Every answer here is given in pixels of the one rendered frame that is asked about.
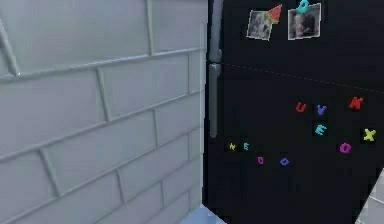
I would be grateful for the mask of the watermelon slice magnet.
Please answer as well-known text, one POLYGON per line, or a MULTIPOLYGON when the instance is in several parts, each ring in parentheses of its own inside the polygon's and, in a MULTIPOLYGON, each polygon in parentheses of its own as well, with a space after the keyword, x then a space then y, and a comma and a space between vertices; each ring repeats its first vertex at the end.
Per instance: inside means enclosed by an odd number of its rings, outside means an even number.
POLYGON ((267 12, 267 18, 272 24, 278 24, 282 11, 282 5, 278 5, 267 12))

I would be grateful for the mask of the photo with grey border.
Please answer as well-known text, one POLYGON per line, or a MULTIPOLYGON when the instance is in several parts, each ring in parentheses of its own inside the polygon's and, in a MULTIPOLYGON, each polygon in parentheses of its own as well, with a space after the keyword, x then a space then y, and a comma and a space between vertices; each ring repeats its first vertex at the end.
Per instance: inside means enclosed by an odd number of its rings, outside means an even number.
POLYGON ((321 30, 321 4, 311 4, 301 14, 296 9, 288 11, 288 39, 301 40, 317 38, 321 30))
POLYGON ((267 16, 267 12, 252 10, 249 17, 247 37, 268 41, 270 39, 271 32, 272 23, 267 16))

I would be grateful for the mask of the black fridge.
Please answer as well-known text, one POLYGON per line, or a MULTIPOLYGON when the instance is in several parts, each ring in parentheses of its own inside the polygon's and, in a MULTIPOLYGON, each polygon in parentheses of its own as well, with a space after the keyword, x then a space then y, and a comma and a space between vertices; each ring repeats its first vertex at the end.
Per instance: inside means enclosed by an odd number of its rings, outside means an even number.
POLYGON ((321 4, 320 36, 289 40, 300 1, 223 0, 221 60, 207 62, 221 71, 215 138, 207 79, 203 202, 226 224, 384 224, 384 0, 308 0, 321 4), (248 38, 250 12, 278 5, 270 39, 248 38))

